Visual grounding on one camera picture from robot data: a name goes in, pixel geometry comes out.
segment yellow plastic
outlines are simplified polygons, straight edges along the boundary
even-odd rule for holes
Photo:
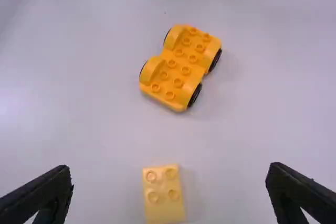
[[[140,90],[170,109],[182,112],[208,73],[221,41],[189,25],[171,28],[158,57],[140,73]]]
[[[187,109],[203,75],[203,68],[191,68],[167,51],[147,61],[140,74],[139,86],[144,93],[172,110],[181,112]]]
[[[178,165],[142,170],[145,216],[148,223],[175,223],[185,220]]]
[[[222,47],[219,39],[189,25],[175,25],[167,34],[163,45],[165,51],[173,52],[191,67],[200,66],[208,73],[218,50]]]

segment yellow toy car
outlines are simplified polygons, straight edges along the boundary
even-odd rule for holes
[[[140,72],[140,90],[170,109],[191,107],[202,89],[202,78],[216,66],[221,41],[189,25],[175,25],[167,33],[164,48],[149,59]]]

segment lego duplo car base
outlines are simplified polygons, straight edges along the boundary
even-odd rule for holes
[[[175,25],[167,33],[164,48],[140,71],[140,90],[176,112],[196,101],[203,77],[211,72],[222,53],[221,41],[189,25]]]

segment white backdrop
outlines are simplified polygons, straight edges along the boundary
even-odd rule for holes
[[[183,114],[138,87],[175,23],[226,50]],[[335,39],[335,0],[0,0],[0,195],[67,164],[66,223],[144,223],[179,163],[190,221],[276,223],[270,162],[336,189]]]

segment black wheel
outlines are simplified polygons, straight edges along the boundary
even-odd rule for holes
[[[208,71],[208,73],[210,73],[212,70],[214,70],[214,68],[215,68],[215,66],[217,65],[217,62],[218,62],[218,60],[219,60],[221,54],[222,54],[222,49],[220,48],[220,49],[218,50],[218,52],[216,53],[215,58],[214,58],[214,60],[212,61],[210,67],[209,67],[209,71]]]
[[[188,103],[188,107],[191,107],[195,103],[198,95],[200,94],[201,89],[202,89],[202,84],[200,83],[199,85],[197,85],[193,95],[191,96],[190,101]]]
[[[164,37],[163,43],[166,41],[168,33],[166,34],[166,37]]]
[[[141,70],[140,70],[140,73],[139,73],[139,78],[140,78],[140,75],[141,75],[141,72],[142,72],[142,69],[143,67],[146,65],[147,61],[145,62],[145,64],[142,66]]]

